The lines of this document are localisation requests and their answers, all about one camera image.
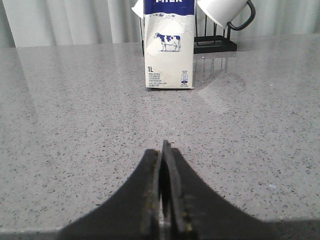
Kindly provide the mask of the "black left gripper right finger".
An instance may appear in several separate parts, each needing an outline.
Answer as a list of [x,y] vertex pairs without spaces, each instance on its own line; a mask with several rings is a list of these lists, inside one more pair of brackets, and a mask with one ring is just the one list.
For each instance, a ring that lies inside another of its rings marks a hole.
[[262,221],[211,189],[181,152],[163,141],[161,196],[169,240],[318,240],[319,220]]

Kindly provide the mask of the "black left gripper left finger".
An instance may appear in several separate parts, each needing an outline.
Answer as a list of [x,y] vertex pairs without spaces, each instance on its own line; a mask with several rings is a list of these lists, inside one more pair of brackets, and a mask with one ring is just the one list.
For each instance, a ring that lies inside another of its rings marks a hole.
[[160,168],[160,152],[147,149],[120,189],[98,208],[64,227],[57,239],[159,239]]

